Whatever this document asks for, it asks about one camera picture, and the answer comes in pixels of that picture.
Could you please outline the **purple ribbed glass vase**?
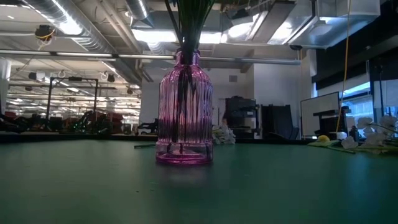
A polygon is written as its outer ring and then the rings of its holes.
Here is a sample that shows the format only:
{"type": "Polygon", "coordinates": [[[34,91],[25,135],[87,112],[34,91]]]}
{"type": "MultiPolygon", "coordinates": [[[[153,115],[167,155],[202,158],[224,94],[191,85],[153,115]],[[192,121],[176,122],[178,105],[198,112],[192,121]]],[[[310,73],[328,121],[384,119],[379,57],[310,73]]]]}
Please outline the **purple ribbed glass vase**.
{"type": "Polygon", "coordinates": [[[198,50],[189,57],[179,50],[174,68],[159,85],[157,162],[202,165],[213,161],[213,85],[199,59],[198,50]]]}

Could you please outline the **blue hydrangea flower stem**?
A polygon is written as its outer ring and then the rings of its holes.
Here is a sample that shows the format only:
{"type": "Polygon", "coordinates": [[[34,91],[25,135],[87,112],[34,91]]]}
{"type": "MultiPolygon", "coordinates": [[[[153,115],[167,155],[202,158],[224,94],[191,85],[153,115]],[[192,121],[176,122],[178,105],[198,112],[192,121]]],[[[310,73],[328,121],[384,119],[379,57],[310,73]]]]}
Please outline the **blue hydrangea flower stem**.
{"type": "Polygon", "coordinates": [[[185,64],[192,64],[201,31],[215,0],[175,0],[178,9],[178,38],[185,64]]]}

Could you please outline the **yellow artificial tulip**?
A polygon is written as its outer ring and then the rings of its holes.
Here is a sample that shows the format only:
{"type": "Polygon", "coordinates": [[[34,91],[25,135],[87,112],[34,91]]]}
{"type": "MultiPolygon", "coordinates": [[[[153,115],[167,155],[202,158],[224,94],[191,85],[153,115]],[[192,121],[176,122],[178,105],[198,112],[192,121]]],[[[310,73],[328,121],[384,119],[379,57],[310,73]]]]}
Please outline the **yellow artificial tulip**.
{"type": "Polygon", "coordinates": [[[325,149],[330,149],[333,151],[339,151],[339,152],[345,152],[349,154],[355,154],[354,151],[350,149],[344,149],[342,147],[336,147],[336,145],[340,143],[339,140],[331,140],[328,136],[326,135],[321,135],[317,137],[317,139],[314,142],[308,143],[308,146],[312,147],[322,147],[325,149]]]}

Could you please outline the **black machine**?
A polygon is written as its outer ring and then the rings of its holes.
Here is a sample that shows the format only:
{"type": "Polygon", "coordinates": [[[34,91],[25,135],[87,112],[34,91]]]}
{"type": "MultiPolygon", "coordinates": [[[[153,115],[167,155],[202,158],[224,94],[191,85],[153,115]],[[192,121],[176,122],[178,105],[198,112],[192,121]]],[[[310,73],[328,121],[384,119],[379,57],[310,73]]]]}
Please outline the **black machine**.
{"type": "Polygon", "coordinates": [[[223,117],[236,139],[254,139],[258,133],[258,105],[255,99],[241,96],[226,98],[223,117]]]}

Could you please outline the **green table mat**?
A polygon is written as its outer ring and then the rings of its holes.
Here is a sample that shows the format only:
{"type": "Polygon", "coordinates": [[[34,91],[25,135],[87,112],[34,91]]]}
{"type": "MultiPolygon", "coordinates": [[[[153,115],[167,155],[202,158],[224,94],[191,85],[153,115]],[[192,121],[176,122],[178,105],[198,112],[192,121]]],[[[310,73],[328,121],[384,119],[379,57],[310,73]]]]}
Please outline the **green table mat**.
{"type": "Polygon", "coordinates": [[[6,144],[7,223],[398,224],[398,157],[235,144],[185,167],[127,141],[6,144]]]}

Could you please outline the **black panel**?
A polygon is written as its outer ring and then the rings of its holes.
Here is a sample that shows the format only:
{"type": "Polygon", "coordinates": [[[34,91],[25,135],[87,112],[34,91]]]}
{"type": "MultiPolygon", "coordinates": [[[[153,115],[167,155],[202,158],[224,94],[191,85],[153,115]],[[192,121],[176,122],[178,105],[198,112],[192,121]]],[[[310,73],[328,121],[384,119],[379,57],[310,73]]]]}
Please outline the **black panel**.
{"type": "Polygon", "coordinates": [[[262,138],[295,140],[299,128],[293,125],[290,105],[262,106],[262,138]]]}

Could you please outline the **long horizontal ceiling pipe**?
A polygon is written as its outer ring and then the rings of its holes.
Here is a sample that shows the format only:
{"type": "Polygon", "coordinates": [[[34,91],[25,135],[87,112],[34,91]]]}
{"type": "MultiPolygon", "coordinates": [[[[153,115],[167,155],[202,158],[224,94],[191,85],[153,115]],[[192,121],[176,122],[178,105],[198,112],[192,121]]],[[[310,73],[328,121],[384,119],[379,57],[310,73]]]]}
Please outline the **long horizontal ceiling pipe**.
{"type": "MultiPolygon", "coordinates": [[[[148,59],[148,60],[173,60],[173,55],[147,55],[147,54],[100,54],[83,52],[54,52],[39,50],[8,50],[0,49],[1,55],[31,55],[31,56],[49,56],[49,57],[75,57],[75,58],[97,58],[97,59],[148,59]]],[[[276,58],[247,58],[247,57],[200,57],[203,61],[228,62],[228,63],[262,63],[276,65],[300,65],[300,60],[276,59],[276,58]]]]}

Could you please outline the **whiteboard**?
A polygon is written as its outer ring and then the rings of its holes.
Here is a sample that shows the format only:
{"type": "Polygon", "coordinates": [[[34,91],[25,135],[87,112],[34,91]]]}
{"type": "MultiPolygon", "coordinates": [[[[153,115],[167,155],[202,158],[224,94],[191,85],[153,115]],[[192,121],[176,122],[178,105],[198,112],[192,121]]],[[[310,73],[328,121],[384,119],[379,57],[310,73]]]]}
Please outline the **whiteboard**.
{"type": "Polygon", "coordinates": [[[309,98],[300,102],[302,137],[315,135],[320,129],[319,115],[316,113],[338,110],[340,106],[339,93],[309,98]]]}

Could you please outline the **black equipment stand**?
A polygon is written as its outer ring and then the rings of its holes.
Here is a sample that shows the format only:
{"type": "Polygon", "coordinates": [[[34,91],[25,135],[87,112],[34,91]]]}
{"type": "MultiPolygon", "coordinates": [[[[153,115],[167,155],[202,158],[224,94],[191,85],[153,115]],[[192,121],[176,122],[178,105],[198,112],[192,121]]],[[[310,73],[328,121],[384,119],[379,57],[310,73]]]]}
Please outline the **black equipment stand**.
{"type": "Polygon", "coordinates": [[[351,113],[348,106],[343,106],[341,110],[328,110],[314,113],[313,116],[317,117],[319,121],[319,129],[315,131],[315,135],[317,137],[326,135],[331,140],[337,140],[336,132],[345,132],[348,135],[348,125],[346,122],[347,113],[351,113]]]}

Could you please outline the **small silver ventilation duct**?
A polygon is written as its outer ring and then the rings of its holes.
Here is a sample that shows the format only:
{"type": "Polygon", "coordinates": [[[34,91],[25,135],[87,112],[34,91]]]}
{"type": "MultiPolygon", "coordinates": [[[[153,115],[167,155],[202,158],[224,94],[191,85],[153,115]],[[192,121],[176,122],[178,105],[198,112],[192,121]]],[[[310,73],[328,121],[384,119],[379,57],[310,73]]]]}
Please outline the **small silver ventilation duct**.
{"type": "Polygon", "coordinates": [[[138,21],[143,22],[149,27],[154,27],[153,19],[146,0],[125,0],[130,15],[138,21]]]}

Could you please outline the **black table border frame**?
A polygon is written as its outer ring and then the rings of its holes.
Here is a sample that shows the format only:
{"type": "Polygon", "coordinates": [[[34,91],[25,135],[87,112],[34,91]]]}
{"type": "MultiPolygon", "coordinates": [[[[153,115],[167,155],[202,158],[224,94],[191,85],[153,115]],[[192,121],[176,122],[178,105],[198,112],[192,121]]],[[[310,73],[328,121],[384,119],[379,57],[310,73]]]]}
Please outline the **black table border frame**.
{"type": "MultiPolygon", "coordinates": [[[[156,137],[126,136],[126,135],[94,135],[94,134],[16,134],[0,133],[0,144],[22,143],[22,142],[46,142],[46,141],[77,141],[77,140],[100,140],[100,141],[143,141],[156,142],[156,137]]],[[[314,139],[289,140],[289,139],[237,139],[236,144],[295,144],[306,145],[314,142],[314,139]]]]}

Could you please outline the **large silver ventilation duct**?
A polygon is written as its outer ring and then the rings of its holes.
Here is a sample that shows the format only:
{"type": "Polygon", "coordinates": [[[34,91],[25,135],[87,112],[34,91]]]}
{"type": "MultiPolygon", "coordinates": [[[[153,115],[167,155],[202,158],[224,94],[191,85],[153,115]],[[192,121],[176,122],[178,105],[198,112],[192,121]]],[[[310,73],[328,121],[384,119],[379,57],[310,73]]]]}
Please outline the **large silver ventilation duct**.
{"type": "Polygon", "coordinates": [[[22,0],[88,53],[115,54],[116,49],[72,0],[22,0]]]}

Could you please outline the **black metal rack frame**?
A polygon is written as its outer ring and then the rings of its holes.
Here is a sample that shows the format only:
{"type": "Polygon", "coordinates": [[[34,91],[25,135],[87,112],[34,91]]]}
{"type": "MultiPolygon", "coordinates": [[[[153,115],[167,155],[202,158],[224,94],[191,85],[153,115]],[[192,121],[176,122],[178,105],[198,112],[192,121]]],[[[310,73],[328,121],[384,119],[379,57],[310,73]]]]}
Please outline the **black metal rack frame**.
{"type": "MultiPolygon", "coordinates": [[[[64,80],[65,78],[60,78],[60,77],[50,77],[50,82],[49,82],[49,92],[48,92],[48,98],[47,98],[47,109],[46,109],[46,114],[45,114],[45,129],[47,131],[50,131],[49,128],[49,118],[50,118],[50,103],[51,103],[51,97],[52,97],[52,89],[54,88],[53,86],[53,81],[54,80],[64,80]]],[[[99,86],[99,81],[97,78],[82,78],[82,77],[68,77],[69,82],[82,82],[83,80],[85,81],[94,81],[95,82],[95,94],[94,94],[94,100],[93,100],[93,112],[96,113],[96,102],[97,102],[97,94],[98,94],[98,86],[99,86]]]]}

